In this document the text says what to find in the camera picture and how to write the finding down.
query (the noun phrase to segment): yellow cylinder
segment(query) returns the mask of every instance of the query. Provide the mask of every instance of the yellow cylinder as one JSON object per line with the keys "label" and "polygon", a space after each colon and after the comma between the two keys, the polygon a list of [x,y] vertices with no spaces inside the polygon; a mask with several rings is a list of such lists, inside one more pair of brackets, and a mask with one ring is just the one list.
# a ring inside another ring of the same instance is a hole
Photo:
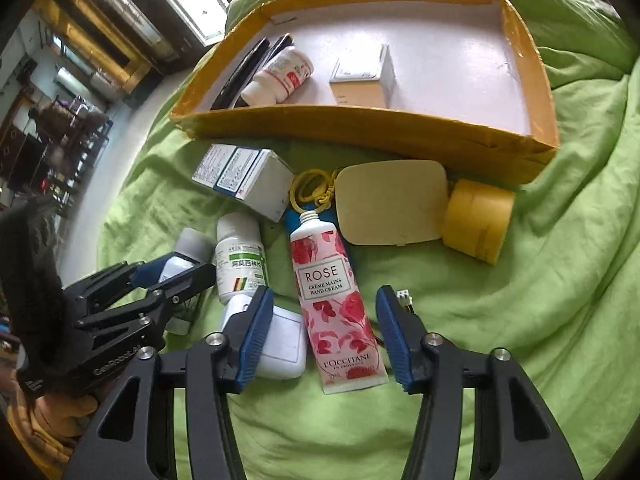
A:
{"label": "yellow cylinder", "polygon": [[461,179],[451,194],[443,243],[494,265],[507,233],[515,193]]}

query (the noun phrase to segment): green cloth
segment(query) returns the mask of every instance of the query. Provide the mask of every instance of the green cloth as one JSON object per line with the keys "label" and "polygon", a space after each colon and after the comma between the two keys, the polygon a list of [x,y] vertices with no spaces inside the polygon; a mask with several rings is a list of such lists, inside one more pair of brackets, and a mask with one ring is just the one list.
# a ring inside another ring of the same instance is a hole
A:
{"label": "green cloth", "polygon": [[[235,0],[229,27],[268,0]],[[553,88],[562,147],[518,190],[495,267],[441,242],[353,248],[368,314],[379,286],[408,288],[431,330],[463,348],[513,351],[556,416],[584,477],[594,478],[640,412],[640,73],[638,48],[615,18],[586,0],[510,0],[526,21]],[[149,260],[171,250],[185,226],[215,237],[217,219],[238,206],[191,181],[210,141],[190,141],[160,110],[106,220],[98,266]],[[274,139],[297,171],[334,170],[390,158],[320,142]],[[261,224],[276,304],[299,309],[281,225]],[[215,290],[181,348],[218,328]],[[460,474],[472,452],[465,399]],[[255,380],[230,396],[249,479],[400,478],[419,396],[393,382],[325,396],[313,360],[300,380]],[[176,402],[177,462],[188,478],[182,396]]]}

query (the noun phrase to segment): tiled floor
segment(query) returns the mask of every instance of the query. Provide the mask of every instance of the tiled floor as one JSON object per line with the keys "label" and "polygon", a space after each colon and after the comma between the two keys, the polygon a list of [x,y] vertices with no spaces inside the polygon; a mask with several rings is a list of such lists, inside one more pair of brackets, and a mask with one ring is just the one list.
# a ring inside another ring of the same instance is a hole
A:
{"label": "tiled floor", "polygon": [[185,71],[167,77],[138,110],[132,112],[125,105],[117,110],[109,143],[102,151],[84,193],[76,199],[68,221],[63,223],[63,243],[57,264],[64,286],[97,270],[98,238],[111,202],[142,148],[159,108],[189,73]]}

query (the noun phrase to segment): hand cream tube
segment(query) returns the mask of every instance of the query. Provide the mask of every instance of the hand cream tube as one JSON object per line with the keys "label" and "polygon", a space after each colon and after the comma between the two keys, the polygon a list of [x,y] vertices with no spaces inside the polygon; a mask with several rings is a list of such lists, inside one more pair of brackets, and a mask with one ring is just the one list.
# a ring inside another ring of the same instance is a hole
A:
{"label": "hand cream tube", "polygon": [[326,394],[388,381],[342,239],[313,212],[300,215],[291,258],[306,331]]}

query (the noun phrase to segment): white medicine box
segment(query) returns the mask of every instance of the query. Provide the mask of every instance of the white medicine box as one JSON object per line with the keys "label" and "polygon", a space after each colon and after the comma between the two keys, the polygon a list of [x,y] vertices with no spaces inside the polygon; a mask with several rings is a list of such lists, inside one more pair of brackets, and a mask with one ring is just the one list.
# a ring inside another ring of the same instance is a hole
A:
{"label": "white medicine box", "polygon": [[340,56],[329,84],[339,105],[388,108],[396,86],[388,44]]}
{"label": "white medicine box", "polygon": [[192,179],[279,222],[289,205],[294,177],[293,170],[273,150],[214,144]]}

